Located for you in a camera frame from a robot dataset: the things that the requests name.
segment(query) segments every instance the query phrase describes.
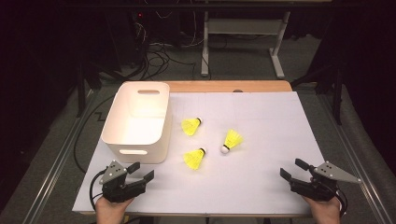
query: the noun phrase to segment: dark background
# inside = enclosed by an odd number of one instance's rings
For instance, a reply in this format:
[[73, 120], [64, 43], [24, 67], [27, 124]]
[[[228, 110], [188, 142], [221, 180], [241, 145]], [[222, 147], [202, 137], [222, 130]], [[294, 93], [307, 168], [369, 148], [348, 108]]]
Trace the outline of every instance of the dark background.
[[[323, 11], [292, 13], [285, 38], [310, 34], [323, 39], [310, 71], [328, 62], [340, 65], [366, 132], [395, 174], [395, 3], [381, 0], [367, 4], [368, 7], [338, 13], [333, 18], [332, 13]], [[262, 14], [216, 16], [260, 18]], [[198, 21], [202, 17], [203, 13], [197, 13]], [[149, 18], [150, 14], [145, 14], [142, 22], [150, 27], [150, 35], [176, 46], [181, 40], [179, 31], [192, 35], [190, 13], [174, 13], [170, 21]], [[201, 22], [197, 26], [202, 30]], [[64, 10], [59, 2], [50, 0], [1, 3], [2, 209], [76, 87], [81, 63], [95, 60], [109, 69], [119, 68], [120, 55], [112, 40], [114, 33], [104, 12]], [[331, 75], [324, 76], [314, 79], [332, 83], [328, 78]]]

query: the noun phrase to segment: human hand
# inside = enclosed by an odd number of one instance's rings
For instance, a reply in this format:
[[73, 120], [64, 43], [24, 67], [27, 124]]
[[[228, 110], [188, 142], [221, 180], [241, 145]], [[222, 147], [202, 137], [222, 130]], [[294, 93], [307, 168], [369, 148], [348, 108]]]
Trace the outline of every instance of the human hand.
[[312, 216], [317, 224], [339, 224], [340, 202], [333, 197], [328, 202], [317, 202], [303, 196], [303, 199], [311, 206]]
[[96, 201], [96, 223], [97, 224], [120, 224], [125, 214], [125, 209], [134, 199], [123, 203], [111, 203], [106, 198], [100, 197]]

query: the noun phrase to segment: shuttlecock cork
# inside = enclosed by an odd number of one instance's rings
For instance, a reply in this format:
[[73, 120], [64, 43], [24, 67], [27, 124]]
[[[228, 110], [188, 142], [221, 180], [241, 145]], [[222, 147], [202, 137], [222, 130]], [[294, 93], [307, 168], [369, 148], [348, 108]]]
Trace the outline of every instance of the shuttlecock cork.
[[203, 148], [198, 148], [184, 153], [183, 159], [192, 170], [197, 170], [205, 154], [206, 152]]
[[236, 132], [233, 129], [230, 129], [227, 132], [227, 136], [225, 138], [224, 141], [224, 145], [221, 147], [221, 152], [222, 153], [228, 153], [230, 151], [231, 148], [236, 147], [237, 145], [239, 145], [242, 141], [244, 140], [244, 138], [241, 136], [241, 134], [239, 134], [238, 132]]
[[195, 134], [195, 132], [198, 129], [198, 126], [201, 124], [201, 119], [196, 118], [196, 119], [183, 119], [181, 121], [181, 128], [183, 129], [183, 132], [188, 135], [192, 136]]

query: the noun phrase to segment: gray floor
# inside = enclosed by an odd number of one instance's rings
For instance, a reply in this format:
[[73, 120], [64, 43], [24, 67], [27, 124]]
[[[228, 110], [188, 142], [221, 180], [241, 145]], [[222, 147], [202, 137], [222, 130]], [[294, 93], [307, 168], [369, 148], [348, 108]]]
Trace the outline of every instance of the gray floor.
[[[223, 37], [212, 36], [209, 41], [209, 68], [211, 79], [276, 79], [274, 68], [268, 55], [268, 48], [275, 43], [273, 37], [252, 36], [229, 37], [227, 46]], [[306, 37], [298, 41], [285, 40], [279, 52], [287, 81], [305, 75], [317, 50], [319, 40]], [[209, 79], [201, 77], [201, 47], [175, 49], [166, 47], [166, 52], [173, 60], [169, 67], [152, 80], [191, 80]], [[152, 64], [161, 63], [154, 59]], [[156, 68], [151, 66], [151, 74]], [[89, 109], [85, 117], [101, 104], [108, 96], [114, 94], [118, 84], [106, 82], [100, 91], [88, 96]], [[361, 126], [353, 105], [343, 89], [341, 109], [342, 126], [335, 124], [331, 115], [332, 95], [316, 95], [314, 83], [300, 85], [298, 92], [308, 121], [318, 141], [325, 160], [331, 161], [346, 171], [358, 175], [362, 185], [340, 183], [349, 201], [347, 214], [343, 223], [392, 223], [396, 216], [396, 180], [382, 158], [377, 153], [369, 136]], [[67, 106], [52, 123], [50, 133], [37, 152], [31, 167], [16, 189], [6, 209], [0, 216], [0, 223], [91, 223], [94, 217], [84, 216], [71, 211], [77, 197], [84, 174], [77, 168], [73, 158], [73, 146], [76, 144], [76, 155], [79, 163], [87, 169], [104, 123], [93, 113], [78, 133], [85, 119], [76, 119], [77, 93], [69, 98]], [[103, 117], [111, 106], [111, 100], [97, 107], [94, 112], [102, 112]], [[167, 217], [156, 218], [159, 223], [203, 223], [201, 218]], [[210, 223], [256, 223], [261, 219], [211, 218]], [[312, 218], [294, 218], [293, 223], [314, 223]], [[273, 218], [272, 223], [290, 223], [288, 219]]]

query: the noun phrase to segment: white basket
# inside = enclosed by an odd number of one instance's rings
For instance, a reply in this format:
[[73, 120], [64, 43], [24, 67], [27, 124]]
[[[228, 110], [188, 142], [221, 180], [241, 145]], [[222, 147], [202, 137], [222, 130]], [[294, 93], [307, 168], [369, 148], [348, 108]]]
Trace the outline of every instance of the white basket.
[[122, 162], [165, 160], [172, 128], [169, 86], [124, 82], [108, 113], [102, 140]]

